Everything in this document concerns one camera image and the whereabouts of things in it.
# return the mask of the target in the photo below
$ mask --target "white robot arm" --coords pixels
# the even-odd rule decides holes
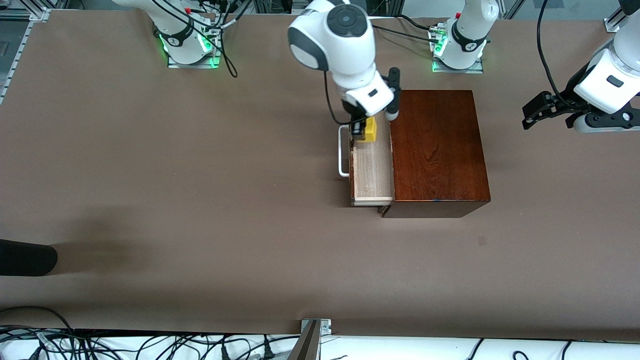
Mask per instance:
[[[482,56],[486,36],[499,12],[495,0],[466,0],[460,17],[445,23],[447,38],[434,55],[453,69],[471,67]]]
[[[289,26],[287,38],[302,65],[332,73],[352,122],[385,108],[388,119],[397,116],[397,101],[389,106],[397,97],[376,69],[373,28],[361,7],[349,0],[313,0]],[[399,76],[397,69],[392,73]]]
[[[524,129],[572,113],[566,124],[581,133],[640,130],[640,110],[630,104],[640,94],[640,1],[620,3],[627,23],[596,50],[559,96],[541,92],[522,108]]]
[[[143,10],[154,22],[163,39],[166,52],[181,64],[200,61],[214,48],[202,35],[193,30],[194,26],[205,33],[203,26],[194,23],[194,18],[204,22],[197,14],[187,14],[179,0],[112,0],[121,6]]]

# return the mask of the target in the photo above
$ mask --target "drawer handle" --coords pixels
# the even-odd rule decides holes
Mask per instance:
[[[348,172],[342,171],[342,129],[349,129],[348,125],[338,127],[338,174],[342,177],[349,177]]]

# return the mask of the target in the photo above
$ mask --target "yellow block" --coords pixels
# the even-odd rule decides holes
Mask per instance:
[[[364,139],[357,140],[357,142],[375,142],[377,134],[378,126],[376,125],[376,118],[373,116],[367,117],[364,127]]]

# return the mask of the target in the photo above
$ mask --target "wooden cabinet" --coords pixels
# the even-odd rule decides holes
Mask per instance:
[[[404,90],[400,116],[377,141],[351,144],[354,206],[389,218],[458,218],[491,200],[476,107],[468,90]]]

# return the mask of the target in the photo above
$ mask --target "tabletop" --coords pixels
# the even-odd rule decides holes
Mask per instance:
[[[534,22],[495,23],[482,75],[432,73],[426,43],[376,31],[403,88],[473,91],[492,195],[464,218],[384,219],[349,206],[291,19],[225,32],[237,79],[167,69],[140,11],[35,24],[0,106],[0,238],[55,244],[60,267],[0,278],[0,306],[89,328],[282,333],[321,317],[342,334],[640,338],[638,134],[522,129],[549,89]],[[609,35],[548,21],[542,36],[563,87]]]

